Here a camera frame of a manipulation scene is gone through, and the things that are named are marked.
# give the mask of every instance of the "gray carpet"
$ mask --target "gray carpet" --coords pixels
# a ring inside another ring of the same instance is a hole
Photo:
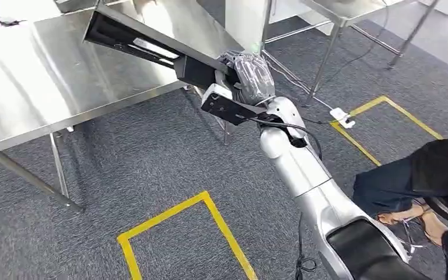
[[[273,25],[271,34],[301,25],[293,18]],[[363,27],[372,33],[378,28],[369,22]],[[383,38],[401,43],[393,34]],[[267,50],[310,81],[327,43],[313,31],[269,44]],[[369,45],[347,30],[327,76]],[[448,65],[415,47],[387,71],[383,67],[390,58],[376,47],[323,86],[318,96],[351,110],[384,94],[448,137]],[[305,102],[296,88],[275,76],[280,92]],[[329,117],[318,103],[302,111],[318,120]],[[430,140],[387,106],[360,115],[358,126],[353,137],[383,162]],[[350,194],[354,175],[373,163],[330,126],[309,128],[323,145],[325,165]],[[299,213],[262,155],[257,136],[254,124],[244,124],[232,144],[223,145],[215,120],[199,111],[195,96],[179,90],[78,125],[74,133],[63,134],[59,148],[70,195],[86,207],[81,215],[62,209],[0,166],[0,279],[127,279],[116,237],[204,190],[258,278],[293,279]],[[47,137],[6,152],[54,182]],[[304,250],[320,264],[310,234],[305,229]],[[134,237],[132,247],[145,279],[246,278],[202,204]],[[432,279],[443,279],[445,262],[435,246],[419,250],[411,264]],[[328,279],[322,266],[306,278]]]

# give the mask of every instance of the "black bracket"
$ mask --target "black bracket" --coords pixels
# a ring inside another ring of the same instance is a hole
[[[215,83],[215,70],[229,84],[239,83],[234,69],[100,2],[84,40],[171,68],[179,80],[202,89]]]

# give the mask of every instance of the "robotic arm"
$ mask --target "robotic arm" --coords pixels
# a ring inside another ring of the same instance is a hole
[[[85,40],[174,69],[179,80],[207,89],[201,108],[218,118],[234,125],[257,122],[261,149],[314,232],[332,279],[428,279],[407,264],[395,235],[337,186],[310,145],[296,106],[275,96],[263,58],[229,52],[212,59],[100,3]]]
[[[228,114],[258,121],[260,146],[313,230],[318,253],[332,279],[428,279],[412,269],[402,244],[385,226],[368,217],[337,186],[310,145],[298,110],[285,97],[264,101],[256,116],[235,107],[231,90],[213,84],[202,109],[224,120]]]

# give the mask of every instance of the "black cable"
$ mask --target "black cable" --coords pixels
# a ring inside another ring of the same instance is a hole
[[[385,6],[385,10],[386,10],[386,18],[384,19],[384,25],[382,26],[382,28],[380,29],[380,32],[377,34],[377,36],[375,36],[375,38],[376,39],[379,39],[380,38],[380,36],[382,35],[382,33],[385,31],[385,29],[386,29],[386,27],[387,27],[387,23],[389,22],[389,6],[388,6],[388,4],[387,4],[387,2],[386,2],[386,0],[381,0],[383,3],[384,3],[384,6]],[[317,91],[319,91],[323,86],[325,86],[326,84],[328,84],[331,80],[333,80],[346,66],[348,66],[349,64],[351,64],[351,63],[353,63],[353,62],[355,62],[355,61],[357,61],[357,60],[359,60],[359,59],[362,59],[363,57],[365,57],[366,55],[368,55],[369,53],[371,53],[372,52],[372,50],[373,50],[373,48],[375,48],[375,46],[377,45],[377,43],[374,41],[373,43],[372,43],[372,45],[370,45],[370,48],[365,52],[365,53],[363,53],[362,55],[360,55],[360,56],[358,56],[358,57],[356,57],[356,58],[354,58],[354,59],[352,59],[352,60],[350,60],[350,61],[348,61],[348,62],[346,62],[343,66],[341,66],[330,78],[328,78],[327,80],[325,80],[325,82],[323,82],[318,88],[317,88]],[[308,87],[308,85],[307,85],[307,83],[305,82],[305,81],[303,81],[303,80],[301,80],[301,79],[289,79],[289,78],[287,78],[287,80],[289,80],[289,82],[291,82],[291,83],[293,83],[293,85],[294,85],[294,83],[295,82],[300,82],[300,83],[302,83],[304,86],[306,86],[307,88],[309,88]]]
[[[318,156],[319,156],[318,158],[320,160],[322,160],[322,147],[320,146],[320,142],[317,139],[317,137],[313,133],[308,131],[306,128],[301,127],[299,125],[295,125],[295,124],[284,124],[281,122],[275,123],[275,122],[271,122],[271,121],[259,120],[256,118],[249,118],[248,120],[254,121],[259,124],[269,125],[271,127],[285,127],[285,128],[292,127],[292,128],[297,128],[299,130],[306,132],[315,141],[315,145],[317,145],[317,148],[318,148]],[[303,219],[303,213],[300,214],[300,221],[298,223],[298,259],[296,259],[295,280],[303,280],[303,272],[302,271],[313,272],[317,269],[317,262],[315,262],[315,260],[312,258],[305,257],[305,255],[303,254],[302,219]],[[312,264],[311,268],[303,266],[303,264],[305,264],[306,262],[309,262]]]
[[[319,156],[318,158],[320,160],[322,160],[322,147],[320,146],[320,142],[317,139],[317,137],[313,133],[308,131],[306,128],[301,127],[301,126],[296,125],[296,124],[284,124],[284,123],[281,123],[281,122],[276,122],[275,123],[275,122],[272,122],[272,121],[259,120],[257,118],[248,118],[248,120],[254,121],[254,122],[259,123],[259,124],[266,124],[266,125],[269,125],[270,127],[283,127],[283,128],[292,127],[292,128],[296,128],[298,130],[302,130],[302,131],[306,132],[306,134],[310,135],[313,138],[313,141],[315,141],[315,145],[317,145],[317,149],[318,149],[318,156]]]
[[[304,83],[304,81],[302,81],[302,80],[298,80],[298,79],[292,79],[292,81],[296,81],[296,82],[302,82],[302,83]],[[282,94],[283,96],[286,96],[286,94],[284,94],[284,92],[282,92],[282,91],[280,91],[280,90],[278,90],[278,89],[275,89],[275,91],[276,92],[279,92],[280,94]],[[304,116],[302,116],[302,119],[303,120],[305,120],[305,121],[307,121],[307,122],[311,122],[311,123],[313,123],[313,124],[333,124],[333,123],[338,123],[339,121],[338,120],[334,120],[334,121],[314,121],[314,120],[311,120],[311,119],[309,119],[309,118],[307,118],[307,117],[304,117]]]
[[[377,36],[375,36],[376,39],[379,39],[380,36],[382,35],[382,33],[385,31],[386,27],[387,27],[387,23],[389,22],[389,6],[386,2],[386,0],[381,0],[384,5],[385,5],[385,9],[386,9],[386,18],[384,19],[384,26],[382,26],[382,28],[380,29],[380,32],[377,34]],[[343,66],[341,66],[330,78],[328,78],[327,80],[325,80],[325,82],[322,83],[321,86],[319,86],[317,88],[317,91],[319,91],[323,86],[325,86],[326,84],[328,84],[332,79],[334,79],[346,66],[348,66],[349,64],[362,59],[363,57],[365,57],[366,55],[368,55],[369,53],[372,52],[373,48],[375,48],[375,46],[377,45],[377,42],[373,42],[372,45],[370,46],[370,48],[363,53],[362,55],[346,62]]]
[[[313,272],[317,269],[317,262],[312,258],[307,258],[303,254],[303,235],[302,235],[302,219],[303,212],[300,214],[300,221],[298,223],[298,259],[296,260],[296,273],[295,280],[303,280],[303,272]],[[312,267],[304,267],[303,264],[309,262],[312,263]]]

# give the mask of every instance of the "person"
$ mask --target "person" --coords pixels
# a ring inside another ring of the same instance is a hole
[[[385,224],[421,217],[427,238],[438,246],[448,228],[421,197],[448,196],[448,139],[425,144],[411,155],[356,175],[353,202]]]

